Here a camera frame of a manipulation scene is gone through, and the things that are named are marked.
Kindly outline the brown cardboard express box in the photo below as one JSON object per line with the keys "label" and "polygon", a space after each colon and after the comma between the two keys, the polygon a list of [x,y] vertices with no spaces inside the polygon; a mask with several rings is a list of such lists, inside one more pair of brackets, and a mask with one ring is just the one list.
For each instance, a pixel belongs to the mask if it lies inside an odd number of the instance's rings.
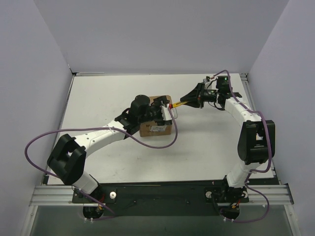
{"label": "brown cardboard express box", "polygon": [[[166,96],[171,104],[171,97],[169,95]],[[139,129],[139,134],[141,137],[171,134],[172,125],[157,125],[157,119],[162,118],[161,106],[165,106],[163,104],[160,105],[153,103],[153,99],[157,97],[159,96],[150,96],[147,98],[149,104],[144,109],[144,116],[139,118],[139,120],[142,121]]]}

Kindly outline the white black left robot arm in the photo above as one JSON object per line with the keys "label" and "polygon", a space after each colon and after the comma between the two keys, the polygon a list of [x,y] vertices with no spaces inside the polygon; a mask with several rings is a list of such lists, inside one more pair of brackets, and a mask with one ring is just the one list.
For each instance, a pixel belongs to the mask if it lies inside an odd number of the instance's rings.
{"label": "white black left robot arm", "polygon": [[64,185],[78,188],[89,202],[96,202],[101,196],[101,187],[84,170],[86,158],[113,142],[131,137],[143,123],[154,121],[158,126],[172,125],[176,118],[177,111],[166,96],[151,100],[145,95],[138,95],[129,108],[107,125],[74,137],[62,135],[53,148],[47,165]]}

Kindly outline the yellow utility knife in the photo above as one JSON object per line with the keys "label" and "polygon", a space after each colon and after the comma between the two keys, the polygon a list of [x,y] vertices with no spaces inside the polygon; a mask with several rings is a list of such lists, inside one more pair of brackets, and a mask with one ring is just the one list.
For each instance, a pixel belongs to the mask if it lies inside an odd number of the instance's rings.
{"label": "yellow utility knife", "polygon": [[177,108],[177,107],[185,105],[185,104],[186,104],[186,102],[176,102],[176,103],[172,104],[172,108]]}

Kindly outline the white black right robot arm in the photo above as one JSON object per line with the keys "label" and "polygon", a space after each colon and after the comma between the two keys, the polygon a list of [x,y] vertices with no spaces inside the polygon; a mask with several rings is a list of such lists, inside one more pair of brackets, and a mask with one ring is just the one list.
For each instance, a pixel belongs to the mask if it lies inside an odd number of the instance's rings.
{"label": "white black right robot arm", "polygon": [[185,96],[180,102],[184,105],[203,108],[205,103],[228,112],[241,127],[237,145],[240,158],[225,177],[229,188],[243,188],[253,173],[258,173],[259,166],[266,163],[264,172],[269,171],[275,155],[275,124],[265,120],[263,115],[252,110],[241,94],[233,92],[230,76],[206,77],[202,83]]}

